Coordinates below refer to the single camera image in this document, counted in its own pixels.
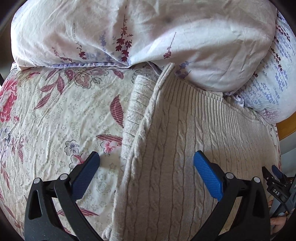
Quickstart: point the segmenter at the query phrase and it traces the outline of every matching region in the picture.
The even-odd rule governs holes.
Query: floral bed sheet
[[[70,173],[92,151],[101,164],[77,204],[99,234],[111,222],[123,120],[139,74],[158,78],[148,64],[11,71],[0,90],[0,208],[22,237],[34,178]],[[74,234],[54,204],[65,230]]]

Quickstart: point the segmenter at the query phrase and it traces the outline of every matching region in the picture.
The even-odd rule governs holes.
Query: silver screw
[[[260,178],[259,178],[259,177],[254,177],[254,181],[255,181],[256,183],[260,183]]]
[[[231,172],[228,172],[228,173],[226,173],[226,177],[228,179],[232,179],[232,178],[234,178],[234,175]]]
[[[39,182],[40,182],[40,178],[38,178],[38,177],[35,178],[33,182],[34,182],[35,184],[39,183]]]
[[[59,177],[61,180],[66,180],[67,178],[68,178],[68,174],[62,174],[62,175],[60,175],[60,177]]]

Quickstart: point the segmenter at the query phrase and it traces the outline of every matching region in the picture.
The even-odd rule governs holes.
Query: pillow
[[[237,91],[244,105],[267,122],[278,123],[296,111],[296,37],[277,12],[276,33],[266,57],[251,79]]]
[[[268,0],[29,0],[12,22],[12,53],[21,69],[174,62],[179,77],[226,92],[266,55],[275,18]]]

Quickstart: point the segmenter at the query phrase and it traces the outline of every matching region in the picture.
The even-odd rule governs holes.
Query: sweater
[[[213,199],[193,165],[201,150],[224,172],[263,180],[261,167],[279,164],[273,126],[248,108],[163,70],[157,83],[138,76],[131,95],[112,224],[104,240],[190,240]],[[231,225],[240,199],[222,230]]]

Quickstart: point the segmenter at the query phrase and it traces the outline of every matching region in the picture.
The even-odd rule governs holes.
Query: floral pillowcase
[[[270,124],[296,111],[296,37],[277,12],[276,32],[268,54],[251,79],[236,94],[244,105],[259,112]]]

